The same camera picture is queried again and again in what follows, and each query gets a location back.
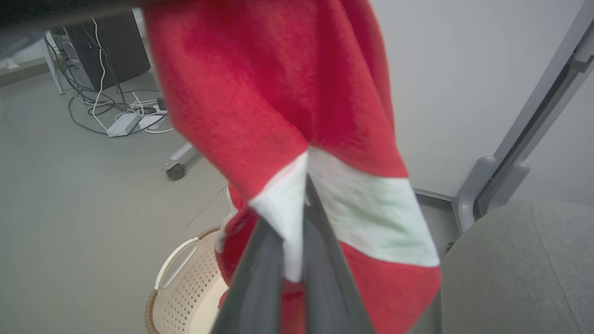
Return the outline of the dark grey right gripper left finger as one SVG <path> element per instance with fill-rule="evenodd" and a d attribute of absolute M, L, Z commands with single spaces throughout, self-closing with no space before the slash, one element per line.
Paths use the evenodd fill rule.
<path fill-rule="evenodd" d="M 235 270 L 211 332 L 279 334 L 283 282 L 282 238 L 261 218 Z"/>

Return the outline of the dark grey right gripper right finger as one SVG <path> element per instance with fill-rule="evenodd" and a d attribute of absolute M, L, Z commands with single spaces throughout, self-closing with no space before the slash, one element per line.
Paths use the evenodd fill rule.
<path fill-rule="evenodd" d="M 374 334 L 375 329 L 310 175 L 304 205 L 308 334 Z"/>

